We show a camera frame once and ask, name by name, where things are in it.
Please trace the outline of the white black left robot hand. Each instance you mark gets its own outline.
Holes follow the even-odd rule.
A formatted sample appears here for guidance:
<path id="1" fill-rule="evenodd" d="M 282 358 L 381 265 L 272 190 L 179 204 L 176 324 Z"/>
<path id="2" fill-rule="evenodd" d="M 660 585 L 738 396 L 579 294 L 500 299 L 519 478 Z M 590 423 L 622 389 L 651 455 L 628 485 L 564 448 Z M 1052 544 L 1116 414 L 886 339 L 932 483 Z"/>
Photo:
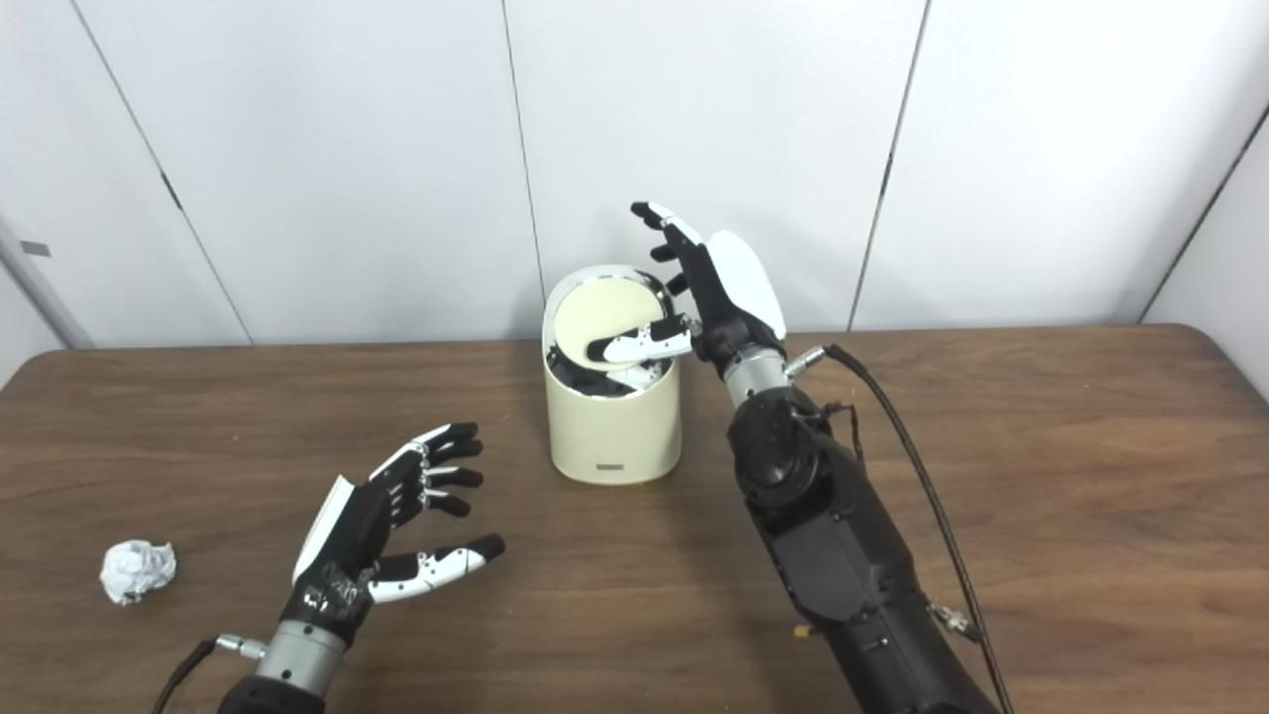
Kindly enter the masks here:
<path id="1" fill-rule="evenodd" d="M 386 553 L 393 531 L 423 514 L 470 515 L 471 506 L 447 488 L 482 484 L 478 471 L 458 464 L 481 451 L 478 425 L 444 424 L 398 446 L 362 482 L 338 476 L 299 548 L 282 621 L 326 632 L 350 648 L 373 606 L 426 595 L 503 555 L 497 534 Z"/>

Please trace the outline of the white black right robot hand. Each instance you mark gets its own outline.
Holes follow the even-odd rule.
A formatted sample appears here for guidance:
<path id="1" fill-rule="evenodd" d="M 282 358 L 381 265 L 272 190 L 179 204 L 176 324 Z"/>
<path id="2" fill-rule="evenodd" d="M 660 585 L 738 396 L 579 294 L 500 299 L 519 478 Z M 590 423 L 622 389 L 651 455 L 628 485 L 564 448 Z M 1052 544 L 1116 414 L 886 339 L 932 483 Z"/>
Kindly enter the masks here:
<path id="1" fill-rule="evenodd" d="M 662 235 L 648 257 L 679 264 L 666 288 L 673 297 L 692 295 L 695 315 L 673 313 L 593 339 L 585 351 L 590 361 L 642 363 L 694 353 L 725 378 L 753 349 L 786 353 L 780 304 L 747 241 L 730 231 L 702 238 L 681 216 L 654 202 L 634 202 L 629 211 Z"/>

